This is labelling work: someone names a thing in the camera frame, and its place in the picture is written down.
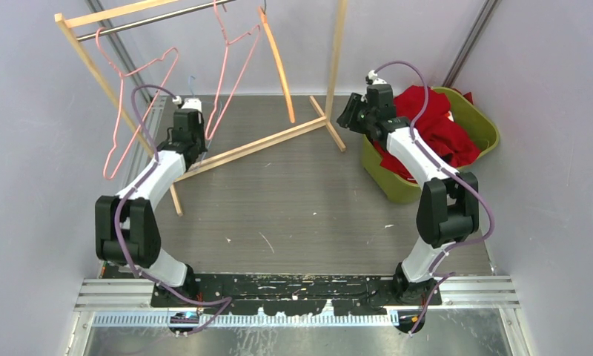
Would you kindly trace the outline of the red garment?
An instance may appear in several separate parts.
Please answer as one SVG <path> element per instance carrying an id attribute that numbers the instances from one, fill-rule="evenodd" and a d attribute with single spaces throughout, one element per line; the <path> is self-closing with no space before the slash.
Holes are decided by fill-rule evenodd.
<path id="1" fill-rule="evenodd" d="M 423 107 L 424 88 L 412 85 L 394 97 L 398 116 L 414 118 Z M 444 93 L 428 90 L 428 105 L 415 128 L 424 142 L 450 166 L 459 168 L 473 163 L 480 149 L 454 120 L 451 103 Z"/>

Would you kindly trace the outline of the wooden hanger with metal hook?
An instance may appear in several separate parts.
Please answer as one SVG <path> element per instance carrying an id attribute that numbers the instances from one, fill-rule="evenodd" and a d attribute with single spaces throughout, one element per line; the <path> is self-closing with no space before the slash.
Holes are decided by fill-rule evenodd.
<path id="1" fill-rule="evenodd" d="M 276 44 L 276 39 L 272 33 L 271 26 L 268 23 L 267 17 L 267 2 L 263 1 L 262 5 L 258 8 L 258 13 L 261 21 L 262 28 L 265 32 L 266 38 L 268 40 L 268 44 L 271 49 L 272 56 L 275 61 L 277 74 L 279 77 L 279 83 L 282 88 L 282 93 L 285 99 L 285 104 L 288 112 L 288 119 L 289 122 L 294 124 L 296 121 L 295 113 L 294 113 L 294 104 L 291 97 L 291 92 L 288 84 L 288 79 L 286 76 L 284 64 L 282 61 L 282 57 L 279 52 L 279 48 Z"/>

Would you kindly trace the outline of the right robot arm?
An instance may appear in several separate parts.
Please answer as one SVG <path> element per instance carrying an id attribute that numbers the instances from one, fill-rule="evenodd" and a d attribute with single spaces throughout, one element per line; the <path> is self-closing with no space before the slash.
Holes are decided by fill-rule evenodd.
<path id="1" fill-rule="evenodd" d="M 337 124 L 382 144 L 421 189 L 419 238 L 391 281 L 394 298 L 410 305 L 435 287 L 434 272 L 447 253 L 479 228 L 477 178 L 446 164 L 425 143 L 415 122 L 397 115 L 389 84 L 372 84 L 364 94 L 352 93 Z"/>

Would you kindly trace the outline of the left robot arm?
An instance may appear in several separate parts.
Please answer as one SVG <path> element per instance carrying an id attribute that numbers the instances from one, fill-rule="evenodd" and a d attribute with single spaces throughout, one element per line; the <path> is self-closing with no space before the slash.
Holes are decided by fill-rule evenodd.
<path id="1" fill-rule="evenodd" d="M 103 195 L 95 204 L 96 256 L 159 284 L 181 306 L 196 301 L 196 276 L 162 247 L 154 210 L 173 182 L 206 152 L 204 124 L 196 108 L 175 110 L 170 139 L 157 145 L 149 165 L 119 193 Z"/>

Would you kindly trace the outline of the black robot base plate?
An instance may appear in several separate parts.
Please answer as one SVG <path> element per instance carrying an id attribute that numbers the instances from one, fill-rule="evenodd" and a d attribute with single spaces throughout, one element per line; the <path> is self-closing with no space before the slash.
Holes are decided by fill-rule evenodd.
<path id="1" fill-rule="evenodd" d="M 153 307 L 183 307 L 191 300 L 213 314 L 314 316 L 326 305 L 336 316 L 385 314 L 388 307 L 441 304 L 434 279 L 409 283 L 401 274 L 195 274 L 183 286 L 154 288 Z"/>

